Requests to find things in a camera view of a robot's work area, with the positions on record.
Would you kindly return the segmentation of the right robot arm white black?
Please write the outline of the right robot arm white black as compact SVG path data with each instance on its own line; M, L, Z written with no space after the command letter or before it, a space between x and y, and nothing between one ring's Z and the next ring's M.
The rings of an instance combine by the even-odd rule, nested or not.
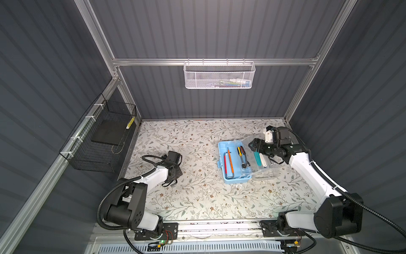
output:
M248 147L269 158L278 156L291 166L314 191L320 207L316 212L290 210L277 218L280 233L293 229L308 230L325 238L359 233L362 228L363 209L357 205L363 200L358 194L348 194L334 182L314 161L309 149L302 144L270 142L255 138Z

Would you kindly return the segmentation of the blue plastic tool box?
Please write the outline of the blue plastic tool box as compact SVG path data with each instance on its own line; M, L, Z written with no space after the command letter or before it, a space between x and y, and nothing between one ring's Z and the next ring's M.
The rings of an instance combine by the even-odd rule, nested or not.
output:
M248 147L250 138L220 141L218 143L219 161L225 184L242 184L249 180L264 181L277 178L283 161L270 159Z

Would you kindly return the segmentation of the orange handled tool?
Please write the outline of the orange handled tool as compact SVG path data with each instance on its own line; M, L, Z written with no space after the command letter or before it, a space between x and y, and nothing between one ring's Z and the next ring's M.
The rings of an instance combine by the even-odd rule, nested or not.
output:
M232 171L232 176L234 177L234 167L233 167L233 163L232 163L232 157L231 157L231 152L230 149L227 147L227 154L228 154L228 158L229 158L229 164L230 164L230 168Z

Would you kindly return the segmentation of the black white precision screwdriver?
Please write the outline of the black white precision screwdriver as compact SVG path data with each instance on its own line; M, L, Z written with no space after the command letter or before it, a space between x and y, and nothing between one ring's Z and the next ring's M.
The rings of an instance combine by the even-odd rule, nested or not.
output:
M260 154L260 160L261 160L262 166L263 166L264 168L266 168L266 167L267 167L267 163L266 163L266 159L265 159L265 157L264 157L263 154Z

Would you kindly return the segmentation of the teal utility knife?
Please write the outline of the teal utility knife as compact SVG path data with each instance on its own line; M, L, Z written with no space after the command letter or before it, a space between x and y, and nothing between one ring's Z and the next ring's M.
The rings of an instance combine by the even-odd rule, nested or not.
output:
M258 152L254 152L254 157L255 157L255 161L256 161L256 164L258 165L258 167L261 167L262 162L261 162L260 154Z

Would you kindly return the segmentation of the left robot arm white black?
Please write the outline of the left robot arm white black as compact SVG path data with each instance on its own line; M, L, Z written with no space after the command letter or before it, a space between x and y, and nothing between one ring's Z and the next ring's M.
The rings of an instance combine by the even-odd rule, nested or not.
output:
M174 186L182 176L182 155L169 151L161 157L143 155L153 168L131 179L122 178L101 200L96 221L106 230L146 231L153 236L163 232L163 218L145 210L147 195L157 186Z

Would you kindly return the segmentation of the red handled hex key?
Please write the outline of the red handled hex key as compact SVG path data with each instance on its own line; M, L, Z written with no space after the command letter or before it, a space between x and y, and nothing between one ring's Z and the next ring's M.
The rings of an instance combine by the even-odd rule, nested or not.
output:
M227 180L233 179L234 177L232 176L232 171L231 171L231 168L230 168L229 158L228 158L227 152L224 153L223 159L224 159L225 179L227 179Z

